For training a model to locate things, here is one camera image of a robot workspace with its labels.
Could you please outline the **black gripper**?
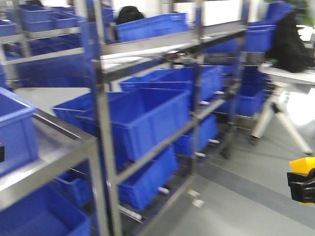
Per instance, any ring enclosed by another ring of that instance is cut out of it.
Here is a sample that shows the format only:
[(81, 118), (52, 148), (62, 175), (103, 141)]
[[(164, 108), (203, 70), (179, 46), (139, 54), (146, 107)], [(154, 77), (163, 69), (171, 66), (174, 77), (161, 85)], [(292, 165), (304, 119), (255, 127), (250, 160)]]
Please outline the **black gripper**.
[(315, 202), (315, 170), (307, 174), (288, 172), (287, 183), (290, 188), (291, 198), (300, 203)]

